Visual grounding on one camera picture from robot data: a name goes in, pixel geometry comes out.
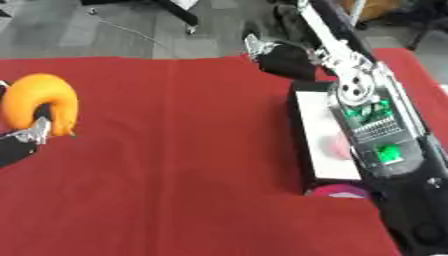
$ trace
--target orange toy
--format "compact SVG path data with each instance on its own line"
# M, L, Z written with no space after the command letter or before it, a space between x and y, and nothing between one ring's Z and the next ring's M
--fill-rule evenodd
M36 109L46 103L50 104L51 134L73 134L78 98L67 82L54 75L33 74L15 82L3 96L3 116L11 128L27 129L33 125Z

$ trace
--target wire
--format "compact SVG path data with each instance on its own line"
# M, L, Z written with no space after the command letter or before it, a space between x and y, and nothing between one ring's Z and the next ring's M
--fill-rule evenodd
M126 27L122 27L122 26L116 25L116 24L114 24L114 23L112 23L112 22L109 22L109 21L107 21L107 20L103 20L103 19L101 19L101 18L98 19L98 20L99 20L99 22L105 23L105 24L107 24L107 25L109 25L109 26L111 26L111 27L118 28L118 29L121 29L121 30L130 32L130 33L139 35L140 37L146 39L147 41L151 41L151 42L155 43L156 45L160 46L166 53L168 53L169 55L171 55L171 57L176 58L176 59L180 59L180 57L175 53L175 51L174 51L173 49L169 49L168 47L166 47L166 46L165 46L164 44L162 44L161 42L157 41L156 39L154 39L154 38L152 38L152 37L149 37L149 36L143 34L143 33L140 32L140 31L137 31L137 30L134 30L134 29L130 29L130 28L126 28Z

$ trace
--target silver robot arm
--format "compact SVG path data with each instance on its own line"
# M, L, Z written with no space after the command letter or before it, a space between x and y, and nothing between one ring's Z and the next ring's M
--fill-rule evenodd
M448 254L448 160L440 143L393 72L328 1L298 0L295 8L312 32L305 38L313 45L304 50L308 61L337 77L328 106L389 234L403 255ZM250 58L265 71L259 60L282 43L243 35Z

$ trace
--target red fabric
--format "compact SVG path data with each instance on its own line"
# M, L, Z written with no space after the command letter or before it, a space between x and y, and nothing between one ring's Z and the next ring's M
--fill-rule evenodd
M448 102L413 57L379 50L440 139ZM81 101L78 137L0 172L0 255L396 255L365 200L298 196L289 82L243 57L2 60Z

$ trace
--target gray floor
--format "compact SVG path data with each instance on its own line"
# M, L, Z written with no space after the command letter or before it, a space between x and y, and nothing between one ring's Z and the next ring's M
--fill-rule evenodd
M242 52L240 31L247 19L272 23L266 0L199 0L192 12L201 19L187 36L178 19L154 4L95 6L87 14L79 0L8 0L12 19L0 18L0 58L131 56L201 58ZM147 38L102 21L136 30ZM372 47L402 47L413 35L407 28L372 27L359 32ZM434 78L448 84L448 35L432 32L416 56Z

